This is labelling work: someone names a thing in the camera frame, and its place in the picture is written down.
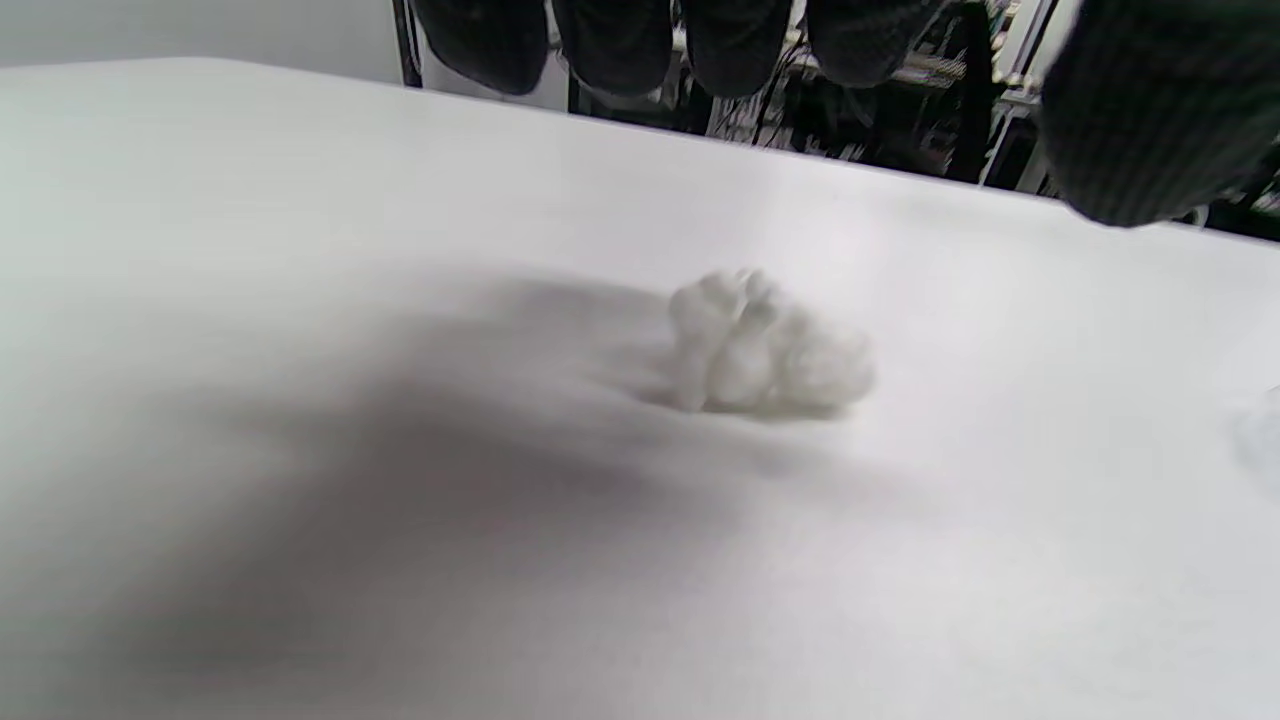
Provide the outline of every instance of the cable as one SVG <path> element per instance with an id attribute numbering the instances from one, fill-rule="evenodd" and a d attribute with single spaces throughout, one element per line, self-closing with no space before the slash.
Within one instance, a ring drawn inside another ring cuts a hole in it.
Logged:
<path id="1" fill-rule="evenodd" d="M 741 102 L 740 97 L 730 97 L 727 100 L 726 99 L 719 100 L 721 117 L 719 119 L 716 120 L 716 127 L 712 129 L 712 132 L 708 133 L 710 137 L 719 137 L 721 131 L 728 127 L 730 120 L 741 109 L 739 106 L 740 102 Z"/>
<path id="2" fill-rule="evenodd" d="M 417 20 L 407 0 L 392 0 L 396 15 L 396 42 L 401 56 L 401 78 L 406 87 L 422 87 L 422 59 L 417 49 Z"/>
<path id="3" fill-rule="evenodd" d="M 760 111 L 755 115 L 755 132 L 751 135 L 751 145 L 760 143 L 760 132 L 764 131 L 764 114 L 769 110 L 769 105 L 773 104 L 773 94 L 778 90 L 778 82 L 782 79 L 782 74 L 787 72 L 791 63 L 800 54 L 800 49 L 805 47 L 805 33 L 800 31 L 800 37 L 796 38 L 795 45 L 790 50 L 782 54 L 776 68 L 773 68 L 773 76 L 769 78 L 769 87 L 764 91 L 764 96 L 760 101 Z"/>
<path id="4" fill-rule="evenodd" d="M 765 140 L 765 141 L 764 141 L 764 146 L 765 146 L 765 147 L 773 147 L 773 141 L 778 138 L 778 133 L 781 133 L 781 132 L 782 132 L 782 124 L 781 124 L 781 123 L 778 123 L 778 124 L 777 124 L 777 126 L 776 126 L 776 127 L 773 128 L 773 135 L 771 135 L 771 136 L 769 136 L 769 140 Z"/>

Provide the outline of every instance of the cotton ball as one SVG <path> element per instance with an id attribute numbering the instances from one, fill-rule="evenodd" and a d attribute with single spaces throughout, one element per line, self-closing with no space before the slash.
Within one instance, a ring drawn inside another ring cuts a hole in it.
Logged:
<path id="1" fill-rule="evenodd" d="M 764 274 L 764 270 L 741 270 L 737 277 L 742 283 L 742 297 L 748 305 L 774 305 L 782 295 L 782 288 Z"/>
<path id="2" fill-rule="evenodd" d="M 671 297 L 676 331 L 676 404 L 696 413 L 707 405 L 710 364 L 746 305 L 746 278 L 713 273 Z"/>
<path id="3" fill-rule="evenodd" d="M 780 400 L 819 409 L 837 409 L 867 397 L 876 382 L 867 333 L 835 328 L 800 316 L 782 352 Z"/>
<path id="4" fill-rule="evenodd" d="M 708 374 L 712 400 L 726 407 L 750 410 L 759 406 L 777 379 L 769 334 L 778 313 L 768 296 L 758 293 L 756 297 L 748 302 Z"/>

